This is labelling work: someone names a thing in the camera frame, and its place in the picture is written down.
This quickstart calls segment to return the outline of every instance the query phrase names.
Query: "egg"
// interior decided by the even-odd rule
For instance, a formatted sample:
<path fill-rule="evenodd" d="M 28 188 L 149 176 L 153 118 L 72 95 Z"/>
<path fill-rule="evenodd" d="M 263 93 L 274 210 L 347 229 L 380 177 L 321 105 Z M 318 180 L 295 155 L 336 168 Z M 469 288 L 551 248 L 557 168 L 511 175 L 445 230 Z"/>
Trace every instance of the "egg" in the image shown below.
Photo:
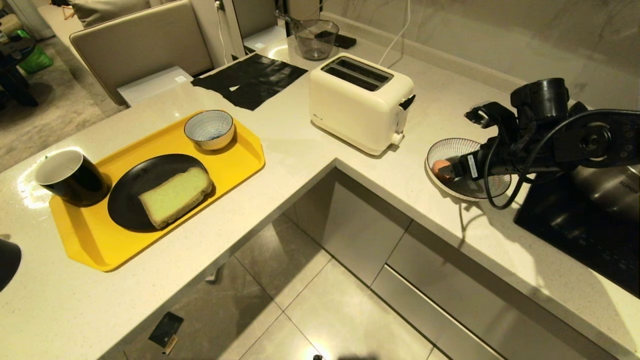
<path fill-rule="evenodd" d="M 438 180 L 440 180 L 440 182 L 442 183 L 450 183 L 451 181 L 454 181 L 455 179 L 452 176 L 446 176 L 440 173 L 440 168 L 445 167 L 451 165 L 450 161 L 447 160 L 436 160 L 433 165 L 431 166 L 431 171 L 433 172 L 433 175 L 436 175 L 436 177 L 438 178 Z"/>

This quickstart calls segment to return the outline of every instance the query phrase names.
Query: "green bag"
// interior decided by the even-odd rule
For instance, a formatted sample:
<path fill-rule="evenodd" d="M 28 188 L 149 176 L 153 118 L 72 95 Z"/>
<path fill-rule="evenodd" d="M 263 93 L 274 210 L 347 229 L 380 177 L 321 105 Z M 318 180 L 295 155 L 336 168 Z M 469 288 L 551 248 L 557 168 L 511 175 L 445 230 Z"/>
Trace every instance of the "green bag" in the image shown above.
<path fill-rule="evenodd" d="M 23 38 L 31 38 L 29 34 L 27 34 L 24 30 L 16 31 L 16 34 L 22 36 Z M 23 62 L 21 62 L 18 66 L 20 69 L 24 70 L 27 74 L 35 74 L 36 72 L 46 69 L 53 65 L 53 59 L 47 55 L 47 53 L 42 50 L 40 46 L 36 45 L 36 49 L 26 58 Z"/>

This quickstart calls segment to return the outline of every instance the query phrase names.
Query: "bread slice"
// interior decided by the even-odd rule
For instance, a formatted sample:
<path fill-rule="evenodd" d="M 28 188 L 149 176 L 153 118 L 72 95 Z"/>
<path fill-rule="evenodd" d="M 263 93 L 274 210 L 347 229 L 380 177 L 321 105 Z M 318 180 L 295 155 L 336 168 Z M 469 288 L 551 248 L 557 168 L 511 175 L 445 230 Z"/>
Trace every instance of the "bread slice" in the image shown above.
<path fill-rule="evenodd" d="M 138 198 L 157 229 L 178 220 L 211 192 L 213 182 L 206 171 L 192 167 Z"/>

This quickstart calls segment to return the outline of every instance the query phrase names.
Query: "yellow tray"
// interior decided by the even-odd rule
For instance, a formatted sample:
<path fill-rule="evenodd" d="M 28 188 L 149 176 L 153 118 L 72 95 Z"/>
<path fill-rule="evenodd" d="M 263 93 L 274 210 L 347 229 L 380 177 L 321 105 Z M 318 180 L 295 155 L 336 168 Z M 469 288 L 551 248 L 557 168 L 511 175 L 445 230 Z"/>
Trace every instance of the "yellow tray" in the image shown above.
<path fill-rule="evenodd" d="M 263 168 L 260 139 L 236 119 L 236 135 L 228 146 L 206 153 L 196 149 L 183 132 L 184 124 L 195 114 L 116 151 L 96 165 L 115 184 L 129 169 L 147 159 L 164 154 L 191 155 L 207 168 L 216 186 L 215 195 L 153 233 L 136 233 L 115 224 L 107 212 L 108 196 L 87 208 L 54 196 L 49 206 L 68 257 L 104 272 L 114 270 Z"/>

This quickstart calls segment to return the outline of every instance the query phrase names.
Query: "black plate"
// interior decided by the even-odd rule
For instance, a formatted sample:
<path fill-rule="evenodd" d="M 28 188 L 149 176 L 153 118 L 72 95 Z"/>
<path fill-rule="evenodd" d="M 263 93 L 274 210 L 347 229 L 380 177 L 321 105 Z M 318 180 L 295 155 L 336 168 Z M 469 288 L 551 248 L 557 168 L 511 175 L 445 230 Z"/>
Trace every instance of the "black plate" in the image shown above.
<path fill-rule="evenodd" d="M 185 154 L 160 155 L 136 165 L 113 186 L 107 203 L 109 216 L 128 230 L 157 231 L 138 197 L 192 167 L 207 171 L 198 159 Z"/>

